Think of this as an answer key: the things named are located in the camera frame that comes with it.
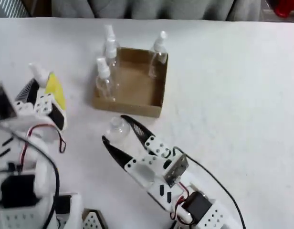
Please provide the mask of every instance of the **plastic bottle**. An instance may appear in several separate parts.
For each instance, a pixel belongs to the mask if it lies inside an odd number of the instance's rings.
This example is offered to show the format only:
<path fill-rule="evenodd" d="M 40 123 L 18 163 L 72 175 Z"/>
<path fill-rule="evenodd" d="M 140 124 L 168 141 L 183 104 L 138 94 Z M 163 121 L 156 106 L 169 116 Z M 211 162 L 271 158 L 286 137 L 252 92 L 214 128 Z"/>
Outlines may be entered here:
<path fill-rule="evenodd" d="M 105 56 L 105 50 L 106 50 L 106 42 L 108 40 L 114 40 L 115 41 L 115 45 L 116 45 L 116 49 L 119 50 L 120 49 L 120 45 L 116 39 L 116 36 L 114 34 L 113 31 L 113 26 L 112 25 L 105 25 L 105 43 L 104 43 L 104 49 L 103 49 L 103 55 Z"/>
<path fill-rule="evenodd" d="M 119 87 L 119 58 L 116 41 L 111 37 L 105 42 L 105 60 L 110 68 L 115 86 Z"/>
<path fill-rule="evenodd" d="M 104 57 L 97 58 L 97 67 L 98 76 L 96 78 L 96 87 L 100 96 L 115 101 L 115 84 Z"/>
<path fill-rule="evenodd" d="M 148 75 L 151 78 L 156 78 L 158 76 L 156 65 L 164 65 L 167 61 L 168 54 L 165 48 L 166 39 L 167 34 L 165 31 L 162 31 L 149 51 L 150 63 Z"/>

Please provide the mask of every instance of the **white table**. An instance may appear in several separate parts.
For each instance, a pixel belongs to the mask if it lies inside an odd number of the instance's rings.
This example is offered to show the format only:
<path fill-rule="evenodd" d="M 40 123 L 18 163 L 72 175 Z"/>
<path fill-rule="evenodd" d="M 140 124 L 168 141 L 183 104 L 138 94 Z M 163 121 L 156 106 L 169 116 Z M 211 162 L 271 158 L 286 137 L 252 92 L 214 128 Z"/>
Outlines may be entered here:
<path fill-rule="evenodd" d="M 118 114 L 88 103 L 106 23 L 125 47 L 149 49 L 160 30 L 169 35 L 161 117 L 135 118 L 208 167 L 234 195 L 248 229 L 294 228 L 294 24 L 0 19 L 0 80 L 11 96 L 31 79 L 29 62 L 54 70 L 63 83 L 67 152 L 54 145 L 52 153 L 62 191 L 79 191 L 110 229 L 170 224 L 102 144 Z M 133 134 L 123 146 L 131 155 L 143 152 Z M 223 190 L 192 169 L 238 219 Z"/>

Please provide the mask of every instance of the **cardboard box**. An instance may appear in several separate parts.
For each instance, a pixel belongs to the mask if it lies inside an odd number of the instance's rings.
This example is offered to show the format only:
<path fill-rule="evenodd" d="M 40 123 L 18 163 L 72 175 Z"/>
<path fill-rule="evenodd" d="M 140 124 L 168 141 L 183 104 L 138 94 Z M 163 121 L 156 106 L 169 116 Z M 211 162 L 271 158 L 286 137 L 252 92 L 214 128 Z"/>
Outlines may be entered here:
<path fill-rule="evenodd" d="M 120 87 L 116 91 L 116 101 L 100 98 L 95 87 L 93 106 L 100 110 L 159 117 L 164 99 L 167 63 L 168 59 L 165 65 L 157 65 L 156 70 L 159 76 L 151 79 L 148 76 L 149 52 L 122 48 L 120 51 Z"/>

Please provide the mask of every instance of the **gray fabric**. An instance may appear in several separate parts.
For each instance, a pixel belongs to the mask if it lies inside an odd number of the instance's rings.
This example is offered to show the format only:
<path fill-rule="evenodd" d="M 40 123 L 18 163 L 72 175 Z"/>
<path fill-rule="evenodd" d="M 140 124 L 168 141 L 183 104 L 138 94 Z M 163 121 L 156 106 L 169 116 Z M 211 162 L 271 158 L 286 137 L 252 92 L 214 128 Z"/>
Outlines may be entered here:
<path fill-rule="evenodd" d="M 52 0 L 55 17 L 258 21 L 261 0 Z"/>
<path fill-rule="evenodd" d="M 0 0 L 0 18 L 28 17 L 21 0 Z"/>

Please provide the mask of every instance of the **white spray nozzle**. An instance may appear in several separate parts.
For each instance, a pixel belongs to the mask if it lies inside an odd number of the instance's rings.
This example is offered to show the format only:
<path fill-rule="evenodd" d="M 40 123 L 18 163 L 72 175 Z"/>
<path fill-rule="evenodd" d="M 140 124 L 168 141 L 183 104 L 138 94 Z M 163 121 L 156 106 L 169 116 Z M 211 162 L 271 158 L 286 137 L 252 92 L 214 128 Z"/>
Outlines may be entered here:
<path fill-rule="evenodd" d="M 167 33 L 165 31 L 161 31 L 160 35 L 156 39 L 153 48 L 156 52 L 166 52 L 165 49 L 165 40 L 167 39 Z"/>
<path fill-rule="evenodd" d="M 116 41 L 113 38 L 109 38 L 105 42 L 105 56 L 106 58 L 113 59 L 117 56 Z"/>
<path fill-rule="evenodd" d="M 104 57 L 97 58 L 98 75 L 101 79 L 107 79 L 110 77 L 110 69 L 105 61 Z"/>
<path fill-rule="evenodd" d="M 51 72 L 45 70 L 40 65 L 35 63 L 29 63 L 28 66 L 33 74 L 34 79 L 38 82 L 39 86 L 41 88 L 45 88 Z"/>
<path fill-rule="evenodd" d="M 116 40 L 114 31 L 113 31 L 113 26 L 105 25 L 105 39 L 108 40 L 109 38 Z"/>

